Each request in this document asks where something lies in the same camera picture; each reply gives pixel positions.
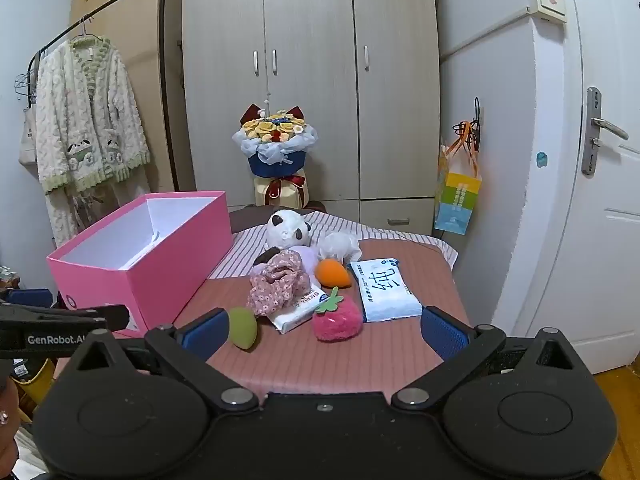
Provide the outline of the person's left hand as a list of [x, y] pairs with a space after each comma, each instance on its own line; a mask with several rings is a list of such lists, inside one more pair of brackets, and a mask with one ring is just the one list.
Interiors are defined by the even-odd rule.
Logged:
[[6, 381], [0, 398], [1, 426], [0, 426], [0, 478], [6, 478], [18, 459], [18, 449], [15, 435], [21, 427], [18, 414], [17, 390], [11, 379]]

